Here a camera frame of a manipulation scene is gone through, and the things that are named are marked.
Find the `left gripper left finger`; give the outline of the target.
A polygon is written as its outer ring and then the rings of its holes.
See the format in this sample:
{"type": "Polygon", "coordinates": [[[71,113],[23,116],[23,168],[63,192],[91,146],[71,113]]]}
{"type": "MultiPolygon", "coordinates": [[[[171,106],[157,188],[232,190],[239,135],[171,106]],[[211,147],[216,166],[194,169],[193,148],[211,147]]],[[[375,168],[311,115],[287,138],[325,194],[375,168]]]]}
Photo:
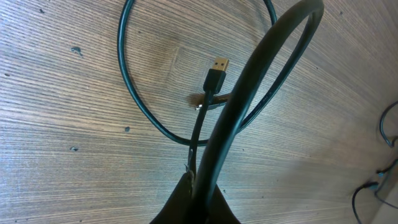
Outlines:
{"type": "Polygon", "coordinates": [[[163,223],[194,223],[192,216],[192,188],[193,172],[184,173],[174,191],[166,201],[164,207],[150,222],[150,224],[163,223]]]}

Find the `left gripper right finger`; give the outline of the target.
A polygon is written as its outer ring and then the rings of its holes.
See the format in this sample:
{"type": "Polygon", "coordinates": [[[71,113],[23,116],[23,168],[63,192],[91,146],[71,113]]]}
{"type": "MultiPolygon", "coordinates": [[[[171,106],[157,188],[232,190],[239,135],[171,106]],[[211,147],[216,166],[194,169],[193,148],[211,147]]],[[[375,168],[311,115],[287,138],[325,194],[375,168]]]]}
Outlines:
{"type": "Polygon", "coordinates": [[[211,224],[240,224],[216,185],[208,210],[208,223],[211,224]]]}

